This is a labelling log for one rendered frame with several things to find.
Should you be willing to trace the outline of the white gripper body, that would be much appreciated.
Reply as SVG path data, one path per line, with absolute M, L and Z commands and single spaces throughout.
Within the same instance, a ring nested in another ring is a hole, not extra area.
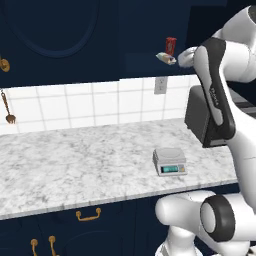
M 180 67 L 183 68 L 190 68 L 193 66 L 193 58 L 195 51 L 197 50 L 196 47 L 190 47 L 186 50 L 184 50 L 182 53 L 178 56 L 178 64 Z

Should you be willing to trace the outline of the wrapped snack bar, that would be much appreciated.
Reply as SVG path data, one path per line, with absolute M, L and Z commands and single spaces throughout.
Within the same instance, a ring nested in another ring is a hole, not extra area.
M 176 59 L 175 59 L 173 56 L 171 56 L 171 55 L 169 55 L 169 54 L 167 54 L 167 53 L 164 53 L 164 52 L 158 53 L 158 54 L 156 55 L 156 57 L 157 57 L 160 61 L 162 61 L 162 62 L 164 62 L 164 63 L 166 63 L 166 64 L 168 64 L 168 65 L 173 65 L 173 64 L 176 63 Z

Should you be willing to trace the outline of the grey digital scale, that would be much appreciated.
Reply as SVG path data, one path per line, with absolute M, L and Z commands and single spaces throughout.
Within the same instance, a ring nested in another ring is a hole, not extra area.
M 186 157 L 181 148 L 157 148 L 152 162 L 159 176 L 186 175 Z

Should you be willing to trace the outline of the navy cabinet door with oval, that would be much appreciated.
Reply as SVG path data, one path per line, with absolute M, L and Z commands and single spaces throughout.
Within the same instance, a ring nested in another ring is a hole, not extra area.
M 115 81 L 118 0 L 0 0 L 0 87 Z

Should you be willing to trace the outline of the gold cabinet knob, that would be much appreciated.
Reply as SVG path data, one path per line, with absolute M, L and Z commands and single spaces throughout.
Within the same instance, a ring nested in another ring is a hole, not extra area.
M 0 57 L 0 69 L 3 71 L 3 72 L 8 72 L 10 70 L 10 63 L 8 62 L 7 59 L 2 59 Z

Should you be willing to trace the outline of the navy base cabinet door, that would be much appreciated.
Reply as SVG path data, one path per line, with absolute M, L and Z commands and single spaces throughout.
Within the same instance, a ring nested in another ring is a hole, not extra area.
M 91 231 L 68 238 L 63 233 L 55 236 L 57 256 L 133 256 L 133 240 L 114 231 Z M 47 236 L 49 255 L 52 256 Z
M 34 217 L 0 220 L 0 256 L 34 256 L 31 240 L 40 240 Z

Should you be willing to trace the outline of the red box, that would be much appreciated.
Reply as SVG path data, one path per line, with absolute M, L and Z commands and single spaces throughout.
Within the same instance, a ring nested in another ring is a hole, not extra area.
M 175 45 L 176 45 L 176 38 L 167 37 L 167 38 L 166 38 L 166 48 L 165 48 L 165 52 L 166 52 L 168 55 L 173 56 L 173 55 L 174 55 L 174 50 L 175 50 Z

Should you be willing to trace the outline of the black toaster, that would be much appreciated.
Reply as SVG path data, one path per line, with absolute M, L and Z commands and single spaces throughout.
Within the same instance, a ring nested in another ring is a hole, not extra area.
M 201 85 L 190 88 L 185 124 L 196 136 L 203 148 L 226 145 L 226 141 L 219 133 L 220 129 L 215 126 Z

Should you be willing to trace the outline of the navy drawer front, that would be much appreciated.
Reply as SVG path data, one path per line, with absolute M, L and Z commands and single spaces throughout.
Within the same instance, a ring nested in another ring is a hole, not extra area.
M 79 222 L 77 220 L 76 211 L 80 210 L 83 217 L 94 216 L 96 214 L 95 209 L 98 207 L 102 210 L 100 218 L 88 222 Z M 48 229 L 78 225 L 95 226 L 98 228 L 116 223 L 122 218 L 131 218 L 134 210 L 135 202 L 133 200 L 120 201 L 41 214 L 38 216 L 38 222 L 43 228 Z

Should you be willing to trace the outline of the white wall outlet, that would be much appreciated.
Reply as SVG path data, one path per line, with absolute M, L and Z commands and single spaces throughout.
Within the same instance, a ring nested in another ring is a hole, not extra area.
M 154 93 L 156 95 L 165 94 L 167 91 L 168 77 L 161 76 L 155 78 Z

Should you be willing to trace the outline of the navy open wall cabinet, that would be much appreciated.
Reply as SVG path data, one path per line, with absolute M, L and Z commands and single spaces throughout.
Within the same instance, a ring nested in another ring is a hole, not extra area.
M 185 48 L 192 6 L 197 0 L 119 0 L 120 77 L 180 75 L 156 54 L 165 51 L 166 38 L 176 38 L 174 56 Z

